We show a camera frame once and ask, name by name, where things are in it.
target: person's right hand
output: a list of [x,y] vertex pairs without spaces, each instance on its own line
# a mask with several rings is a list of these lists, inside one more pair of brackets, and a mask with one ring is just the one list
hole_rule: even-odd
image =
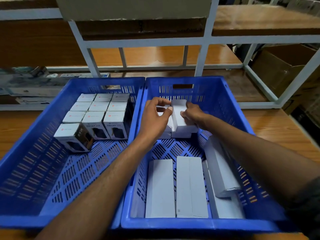
[[210,117],[211,115],[204,113],[198,104],[186,102],[186,107],[186,111],[181,111],[180,115],[197,124],[200,129],[207,130],[205,122],[207,117]]

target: forearm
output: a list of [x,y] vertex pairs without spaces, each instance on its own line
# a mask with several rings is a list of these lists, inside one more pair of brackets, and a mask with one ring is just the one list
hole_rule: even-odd
[[245,133],[210,115],[205,126],[238,163],[282,205],[320,176],[319,166],[280,145]]
[[137,137],[36,239],[100,239],[112,221],[126,185],[152,146],[150,143],[147,138]]

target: person's left hand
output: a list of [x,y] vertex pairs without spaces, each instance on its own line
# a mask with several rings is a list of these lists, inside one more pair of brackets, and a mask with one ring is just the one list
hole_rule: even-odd
[[165,131],[169,117],[172,115],[172,107],[170,106],[163,112],[162,116],[159,116],[157,105],[165,106],[170,104],[170,100],[161,97],[154,97],[152,100],[146,102],[138,137],[146,140],[146,142],[150,143],[150,146],[153,146]]

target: metal shelf frame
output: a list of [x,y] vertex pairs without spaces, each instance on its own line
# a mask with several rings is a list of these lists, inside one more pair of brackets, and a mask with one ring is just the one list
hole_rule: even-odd
[[[271,0],[270,5],[276,5],[278,0]],[[79,45],[87,66],[78,67],[47,67],[49,71],[90,71],[93,77],[101,77],[100,71],[130,71],[130,70],[184,70],[195,69],[195,76],[202,76],[204,69],[237,69],[243,68],[258,88],[268,98],[269,102],[239,102],[242,109],[280,109],[306,81],[312,72],[320,65],[320,49],[299,72],[288,88],[280,97],[277,97],[258,75],[248,66],[254,53],[256,44],[291,44],[291,43],[318,43],[320,35],[263,35],[263,36],[212,36],[219,0],[212,0],[209,16],[206,21],[203,37],[186,38],[155,38],[129,40],[83,40],[74,21],[69,21],[70,28]],[[52,19],[62,18],[58,8],[4,10],[0,11],[0,20]],[[205,60],[210,44],[251,44],[243,64],[210,64]],[[152,46],[181,46],[184,45],[183,62],[181,66],[128,66],[124,48],[152,47]],[[200,45],[196,66],[187,65],[188,45]],[[118,48],[122,66],[97,66],[91,48]]]

